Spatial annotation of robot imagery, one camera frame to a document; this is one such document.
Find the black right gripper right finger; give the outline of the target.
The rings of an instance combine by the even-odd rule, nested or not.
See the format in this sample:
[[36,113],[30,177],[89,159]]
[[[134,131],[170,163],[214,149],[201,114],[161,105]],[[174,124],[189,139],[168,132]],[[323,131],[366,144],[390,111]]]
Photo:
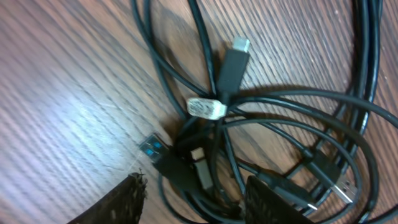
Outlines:
[[244,205],[245,224],[313,224],[253,175],[246,182]]

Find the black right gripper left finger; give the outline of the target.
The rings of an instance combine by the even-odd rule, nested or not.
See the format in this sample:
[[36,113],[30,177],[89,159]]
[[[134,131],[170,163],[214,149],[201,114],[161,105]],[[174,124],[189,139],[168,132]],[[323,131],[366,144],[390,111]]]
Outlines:
[[138,224],[147,192],[142,174],[129,174],[120,184],[68,224]]

